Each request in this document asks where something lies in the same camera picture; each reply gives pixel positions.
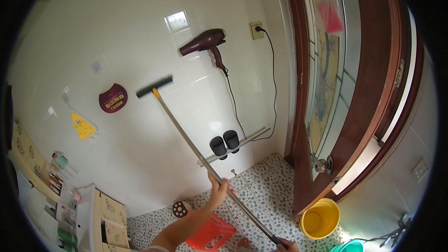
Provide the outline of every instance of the door hinge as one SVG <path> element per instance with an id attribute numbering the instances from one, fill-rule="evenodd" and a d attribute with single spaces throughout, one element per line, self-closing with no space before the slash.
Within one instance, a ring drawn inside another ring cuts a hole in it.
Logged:
<path id="1" fill-rule="evenodd" d="M 400 59 L 400 64 L 398 64 L 398 69 L 396 71 L 395 82 L 394 82 L 394 86 L 396 88 L 400 87 L 401 79 L 403 78 L 403 71 L 404 71 L 404 69 L 405 69 L 405 60 L 404 59 Z"/>

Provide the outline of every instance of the green bucket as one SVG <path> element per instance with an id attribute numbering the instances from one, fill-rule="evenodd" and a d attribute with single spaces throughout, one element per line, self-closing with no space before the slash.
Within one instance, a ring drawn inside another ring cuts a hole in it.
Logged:
<path id="1" fill-rule="evenodd" d="M 330 252 L 364 252 L 362 240 L 352 239 L 334 246 Z"/>

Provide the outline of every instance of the metal pole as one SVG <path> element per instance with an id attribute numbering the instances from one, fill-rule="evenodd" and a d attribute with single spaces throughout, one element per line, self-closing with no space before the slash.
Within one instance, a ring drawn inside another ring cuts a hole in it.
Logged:
<path id="1" fill-rule="evenodd" d="M 191 141 L 191 139 L 188 137 L 188 135 L 184 132 L 180 124 L 177 122 L 177 120 L 174 118 L 173 114 L 171 114 L 171 111 L 168 109 L 168 106 L 165 104 L 161 96 L 157 93 L 157 99 L 159 100 L 162 107 L 165 109 L 165 112 L 168 114 L 169 118 L 171 119 L 172 123 L 176 126 L 177 130 L 181 133 L 182 137 L 187 142 L 188 146 L 190 146 L 191 150 L 193 150 L 193 153 L 198 157 L 198 159 L 202 162 L 202 164 L 205 166 L 207 171 L 213 176 L 216 181 L 218 181 L 220 184 L 222 182 L 221 177 L 216 173 L 216 171 L 211 167 L 211 165 L 205 160 L 204 156 L 199 152 L 198 148 L 194 146 L 194 143 Z M 260 230 L 265 233 L 275 244 L 282 244 L 284 245 L 271 231 L 269 231 L 256 217 L 252 214 L 252 212 L 241 202 L 240 199 L 229 189 L 227 189 L 228 196 L 238 205 L 239 208 L 254 222 L 257 227 L 260 228 Z"/>

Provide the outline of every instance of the white sink basin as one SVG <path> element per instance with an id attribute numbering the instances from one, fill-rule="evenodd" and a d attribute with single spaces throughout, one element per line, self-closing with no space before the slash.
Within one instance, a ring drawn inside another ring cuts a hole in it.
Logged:
<path id="1" fill-rule="evenodd" d="M 91 244 L 91 233 L 93 230 L 93 199 L 95 185 L 79 189 L 82 196 L 81 202 L 76 206 L 76 237 L 77 248 L 80 252 L 94 252 L 93 242 Z"/>

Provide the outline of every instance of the hair dryer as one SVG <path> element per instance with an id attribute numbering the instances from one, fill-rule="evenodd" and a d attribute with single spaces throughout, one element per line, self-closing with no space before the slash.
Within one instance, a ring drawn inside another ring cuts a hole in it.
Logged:
<path id="1" fill-rule="evenodd" d="M 225 69 L 221 60 L 221 53 L 216 47 L 225 42 L 225 32 L 221 28 L 214 28 L 204 31 L 196 36 L 191 42 L 179 49 L 182 56 L 188 55 L 195 51 L 210 50 L 215 57 L 216 67 L 222 70 Z"/>

